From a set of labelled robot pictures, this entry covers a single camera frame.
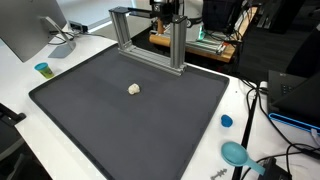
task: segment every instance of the vertical metal post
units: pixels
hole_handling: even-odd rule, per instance
[[[130,12],[128,8],[124,7],[116,7],[109,10],[110,17],[117,34],[119,48],[121,50],[125,50],[132,45],[126,17],[126,13],[128,12]]]
[[[174,15],[170,28],[170,67],[177,69],[184,64],[185,59],[187,17]]]

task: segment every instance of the monitor stand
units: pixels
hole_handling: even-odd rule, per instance
[[[56,49],[48,56],[49,58],[65,58],[67,57],[75,48],[76,43],[74,41],[70,41],[67,35],[62,31],[62,29],[50,18],[45,17],[47,20],[63,37],[66,41],[66,44],[60,45],[56,47]]]

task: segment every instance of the small white object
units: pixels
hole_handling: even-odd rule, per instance
[[[138,84],[132,84],[128,89],[129,94],[134,95],[140,92],[140,87]]]

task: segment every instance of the metal bracket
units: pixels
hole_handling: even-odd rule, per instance
[[[185,44],[187,32],[187,17],[174,15],[171,23],[171,58],[159,55],[132,44],[129,34],[128,22],[126,13],[130,10],[124,7],[117,7],[109,10],[112,23],[114,24],[115,32],[119,45],[119,52],[122,55],[133,58],[137,61],[151,65],[166,72],[181,75],[186,67],[185,59]]]

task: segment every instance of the white desk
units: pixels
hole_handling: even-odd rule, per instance
[[[0,102],[17,113],[27,115],[16,128],[53,179],[102,180],[104,176],[90,160],[28,96],[32,89],[46,81],[34,70],[37,63],[47,62],[52,71],[59,75],[116,43],[94,36],[82,36],[75,41],[76,49],[65,59],[47,58],[55,46],[46,46],[26,63],[21,63],[6,46],[0,46]],[[240,80],[229,78],[230,84],[182,177],[184,180],[208,180],[224,168],[228,172],[223,179],[232,177],[234,168],[221,158],[220,147],[226,141],[240,143],[242,140],[248,118],[245,100],[248,88]],[[220,117],[223,114],[233,118],[230,128],[221,126]]]
[[[267,87],[266,82],[262,82],[261,87]],[[262,95],[262,107],[267,111],[267,97]],[[283,123],[273,121],[281,132],[293,143],[308,144],[313,147],[317,147],[313,141],[310,133],[294,128]],[[276,154],[283,154],[286,152],[289,144],[285,142],[276,130],[271,126],[269,120],[263,112],[260,110],[257,103],[256,111],[253,118],[252,129],[248,144],[248,153],[253,160],[259,160],[261,158],[272,156]],[[291,148],[290,152],[297,152],[295,148]],[[276,158],[277,165],[287,171],[285,156]],[[320,162],[303,154],[290,155],[290,171],[293,180],[297,179],[319,179],[320,176]],[[245,179],[258,178],[258,174],[253,170],[250,170]]]

